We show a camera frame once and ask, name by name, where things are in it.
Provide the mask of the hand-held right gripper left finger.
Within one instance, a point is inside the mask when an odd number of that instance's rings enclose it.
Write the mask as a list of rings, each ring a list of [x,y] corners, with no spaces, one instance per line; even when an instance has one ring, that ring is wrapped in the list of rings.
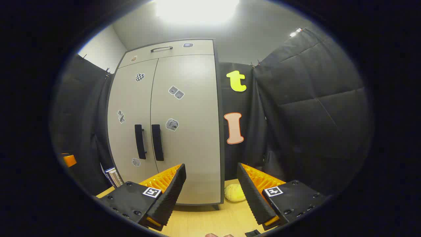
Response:
[[[185,164],[179,164],[141,183],[127,181],[99,198],[99,202],[131,222],[161,231],[172,215],[185,180]]]

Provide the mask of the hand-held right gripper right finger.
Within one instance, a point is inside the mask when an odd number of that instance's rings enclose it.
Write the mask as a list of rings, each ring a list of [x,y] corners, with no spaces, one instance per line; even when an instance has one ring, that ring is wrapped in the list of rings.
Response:
[[[284,182],[243,163],[237,178],[258,225],[270,230],[296,222],[329,201],[329,196],[298,180]]]

